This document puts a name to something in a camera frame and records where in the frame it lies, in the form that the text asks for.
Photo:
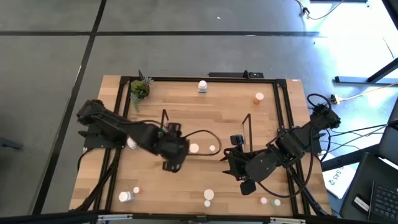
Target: keyboard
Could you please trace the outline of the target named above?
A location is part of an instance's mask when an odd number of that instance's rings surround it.
[[[398,224],[398,187],[373,182],[369,221]]]

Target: concrete floor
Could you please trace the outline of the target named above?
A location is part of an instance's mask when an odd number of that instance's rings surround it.
[[[90,31],[100,2],[1,0],[0,31]],[[312,16],[336,5],[303,3]],[[306,94],[346,97],[375,87],[337,84],[332,82],[335,76],[368,77],[398,55],[391,41],[396,30],[379,0],[343,3],[319,21],[301,18],[299,12],[294,0],[108,1],[99,31],[319,31],[320,37],[97,37],[44,212],[68,210],[83,145],[77,134],[83,127],[75,122],[74,114],[85,100],[97,97],[103,75],[137,75],[140,69],[148,76],[205,77],[208,72],[247,69],[263,72],[267,78],[301,79]],[[25,145],[21,151],[0,149],[2,217],[30,213],[87,43],[87,36],[0,36],[0,136]],[[335,106],[342,120],[340,130],[385,123],[396,93],[397,88],[388,88]],[[366,147],[380,137],[374,135],[353,144]],[[334,141],[349,139],[343,136]],[[343,147],[333,155],[352,150]],[[339,210],[339,200],[331,196],[331,202]]]

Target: table frame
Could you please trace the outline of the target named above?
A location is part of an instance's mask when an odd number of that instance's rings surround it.
[[[122,98],[122,92],[123,88],[126,84],[131,83],[134,80],[139,80],[140,77],[127,77],[123,76],[120,79],[119,82],[119,90],[118,90],[118,95],[116,97],[116,104],[115,104],[115,111],[118,111],[120,106],[121,106],[121,98]],[[286,113],[287,113],[287,122],[288,122],[288,129],[294,126],[293,122],[293,115],[292,115],[292,110],[290,107],[290,100],[289,100],[289,93],[287,91],[287,82],[285,79],[263,79],[263,78],[197,78],[197,77],[152,77],[154,81],[157,82],[199,82],[201,80],[204,80],[206,82],[223,82],[223,83],[264,83],[264,84],[271,84],[274,90],[274,98],[275,98],[275,105],[276,105],[276,110],[277,110],[277,116],[278,116],[278,122],[279,122],[279,129],[278,132],[283,131],[285,129],[285,124],[284,124],[284,119],[283,119],[283,114],[282,114],[282,107],[280,103],[280,96],[279,96],[279,87],[281,87],[282,92],[283,92],[283,97],[284,97],[284,102],[285,102],[285,108],[286,108]],[[124,110],[123,110],[123,116],[127,117],[128,114],[128,109],[129,109],[129,104],[130,104],[130,91],[131,91],[131,86],[128,85],[128,91],[127,91],[127,96],[126,96],[126,101],[124,103]],[[164,116],[167,117],[167,113],[163,110],[162,112],[162,119],[164,119]],[[101,173],[100,177],[104,174],[105,170],[108,167],[109,164],[109,158],[110,158],[110,153],[111,149],[107,148],[105,149],[105,154],[104,154],[104,159],[101,167]],[[118,148],[116,149],[116,154],[120,154],[121,149]],[[302,170],[302,164],[300,161],[296,164],[297,168],[297,173],[300,176],[302,180],[303,178],[303,170]],[[289,186],[289,193],[292,194],[295,192],[294,189],[294,182],[293,178],[291,175],[286,172],[287,174],[287,182]],[[114,193],[114,186],[116,183],[116,176],[117,176],[117,169],[113,173],[113,175],[110,178],[109,181],[109,188],[108,188],[108,193],[106,196],[106,203],[105,203],[105,210],[111,210],[111,204],[112,204],[112,198],[113,198],[113,193]],[[95,199],[94,202],[94,207],[93,210],[99,210],[100,209],[100,200],[101,200],[102,194],[98,194],[98,196]],[[310,206],[307,200],[305,199],[304,195],[302,195],[302,203],[303,203],[303,210],[304,214],[310,215]],[[292,207],[292,213],[293,216],[296,216],[299,214],[298,206],[297,206],[297,199],[296,197],[292,197],[290,199],[290,204]],[[132,214],[136,218],[142,218],[142,219],[171,219],[171,220],[196,220],[197,222],[208,222],[208,221],[220,221],[220,220],[229,220],[229,221],[264,221],[264,220],[269,220],[270,217],[268,216],[237,216],[237,215],[181,215],[181,214],[145,214],[145,213],[133,213]]]

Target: potted plant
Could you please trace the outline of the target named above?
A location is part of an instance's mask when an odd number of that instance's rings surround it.
[[[143,76],[140,70],[138,70],[138,72],[141,80],[134,80],[131,82],[130,94],[131,102],[137,112],[139,112],[138,102],[149,95],[149,85],[154,82],[151,77]]]

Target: wooden table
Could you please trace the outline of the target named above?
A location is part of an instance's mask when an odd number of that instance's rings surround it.
[[[103,78],[98,99],[110,110],[114,108],[120,78],[109,75]],[[309,121],[309,116],[301,81],[287,80],[287,88],[294,123],[297,126],[304,125]],[[262,92],[265,98],[259,105],[254,105],[252,99],[257,92]],[[127,88],[124,89],[123,96],[126,96],[126,93]],[[283,97],[281,100],[284,121],[287,122]],[[242,125],[248,113],[252,119],[254,150],[263,149],[265,143],[276,136],[279,127],[272,85],[263,83],[208,83],[208,93],[199,94],[195,82],[154,82],[150,87],[150,95],[139,103],[139,107],[140,111],[136,113],[130,105],[129,119],[160,121],[162,110],[166,109],[171,122],[182,124],[183,135],[199,129],[208,129],[219,136],[223,148],[231,147],[231,135],[248,136],[247,125]],[[209,134],[194,135],[190,141],[199,145],[199,153],[210,153],[209,146],[217,146]],[[70,208],[79,206],[97,184],[103,156],[104,149],[95,149],[83,158]],[[188,156],[181,170],[174,174],[162,170],[163,158],[160,156],[154,156],[143,149],[133,150],[126,147],[121,153],[111,211],[292,216],[289,199],[280,198],[282,205],[274,208],[270,201],[275,197],[260,187],[251,195],[241,195],[240,182],[235,181],[232,175],[221,172],[229,169],[228,162],[219,161],[222,157],[222,153],[215,156]],[[307,176],[309,163],[310,155],[307,154],[302,159],[304,177]],[[286,171],[281,167],[262,183],[275,193],[289,194]],[[119,193],[132,191],[135,186],[140,187],[142,193],[136,195],[132,202],[121,203],[118,200]],[[323,209],[331,213],[321,166],[317,159],[314,159],[312,176],[307,187]],[[100,208],[104,208],[107,188],[106,185]],[[203,205],[203,191],[206,189],[215,192],[209,208]],[[258,202],[261,197],[268,199],[266,205]],[[297,201],[302,213],[300,196],[297,197]]]

